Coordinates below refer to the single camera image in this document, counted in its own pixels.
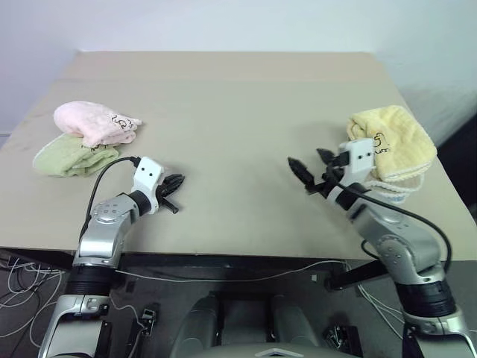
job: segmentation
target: table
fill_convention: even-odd
[[[149,156],[186,181],[181,211],[141,218],[127,252],[367,258],[344,213],[308,196],[291,173],[297,157],[317,178],[317,147],[346,141],[350,114],[405,105],[383,66],[365,53],[79,53],[0,150],[0,246],[75,250],[90,178],[49,178],[31,167],[60,135],[54,109],[102,103],[144,125],[121,155]],[[105,175],[97,199],[128,192],[133,167]],[[477,258],[477,228],[436,159],[403,205],[442,227],[454,260]]]

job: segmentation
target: pink towel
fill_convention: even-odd
[[[53,120],[64,133],[83,137],[83,145],[131,143],[134,131],[142,124],[98,103],[73,101],[62,104],[53,114]]]

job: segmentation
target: green towel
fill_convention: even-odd
[[[83,138],[62,134],[38,152],[33,167],[56,177],[87,176],[119,156],[112,145],[88,148],[82,142]]]

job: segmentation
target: white wall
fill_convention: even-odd
[[[0,4],[0,131],[76,49],[370,51],[442,142],[477,110],[476,0],[15,0]]]

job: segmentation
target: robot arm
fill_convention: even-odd
[[[335,157],[330,151],[318,149],[328,165],[325,181],[318,185],[300,161],[289,158],[288,162],[309,193],[319,192],[347,211],[355,229],[378,253],[402,304],[403,356],[477,358],[464,315],[446,282],[440,247],[433,235],[402,213],[352,193],[377,198],[360,184],[373,168],[373,141],[347,142],[339,150]],[[343,190],[337,182],[351,191]]]
[[[164,197],[175,191],[183,179],[182,175],[165,178],[163,167],[143,157],[134,175],[132,192],[101,202],[92,210],[39,358],[108,357],[111,324],[102,317],[110,307],[110,289],[124,239],[141,215],[155,213],[161,204],[177,212]]]

